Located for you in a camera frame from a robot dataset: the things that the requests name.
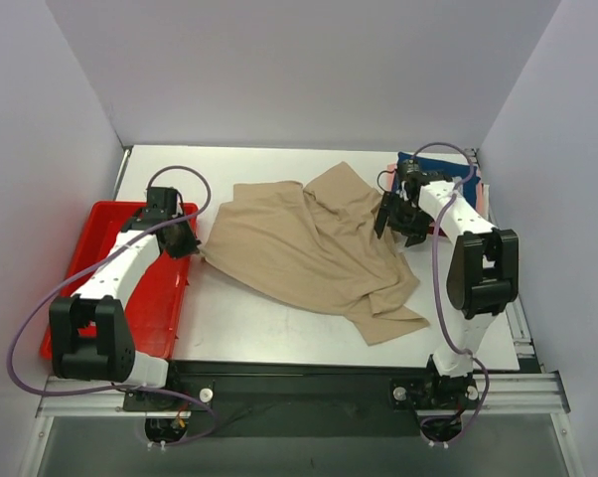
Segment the beige t-shirt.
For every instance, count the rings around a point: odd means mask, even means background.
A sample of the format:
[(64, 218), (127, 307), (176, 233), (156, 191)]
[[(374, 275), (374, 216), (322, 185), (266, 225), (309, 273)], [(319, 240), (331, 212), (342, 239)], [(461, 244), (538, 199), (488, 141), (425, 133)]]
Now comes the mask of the beige t-shirt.
[(429, 322), (409, 309), (419, 285), (391, 234), (374, 230), (380, 195), (346, 162), (307, 185), (237, 184), (203, 247), (208, 264), (282, 303), (341, 315), (368, 345)]

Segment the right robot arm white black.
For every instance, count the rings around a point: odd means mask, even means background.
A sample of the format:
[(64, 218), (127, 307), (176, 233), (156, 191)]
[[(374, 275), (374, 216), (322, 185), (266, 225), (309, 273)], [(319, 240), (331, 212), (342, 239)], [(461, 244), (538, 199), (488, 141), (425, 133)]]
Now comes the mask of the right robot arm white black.
[(434, 373), (422, 396), (443, 405), (457, 393), (456, 379), (473, 373), (475, 355), (495, 317), (519, 292), (519, 237), (483, 218), (442, 171), (424, 171), (416, 158), (396, 165), (374, 222), (414, 246), (432, 237), (432, 286), (444, 343), (431, 356)]

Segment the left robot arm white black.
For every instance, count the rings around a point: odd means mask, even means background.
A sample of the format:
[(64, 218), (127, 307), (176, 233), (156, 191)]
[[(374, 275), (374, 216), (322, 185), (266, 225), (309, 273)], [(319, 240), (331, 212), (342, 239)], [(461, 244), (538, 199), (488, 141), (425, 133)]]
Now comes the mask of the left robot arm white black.
[(49, 322), (57, 377), (144, 387), (149, 400), (162, 409), (180, 401), (182, 385), (168, 375), (167, 360), (136, 349), (125, 309), (160, 256), (182, 258), (199, 251), (200, 241), (184, 216), (177, 189), (149, 188), (146, 204), (120, 228), (106, 261), (74, 294), (52, 301)]

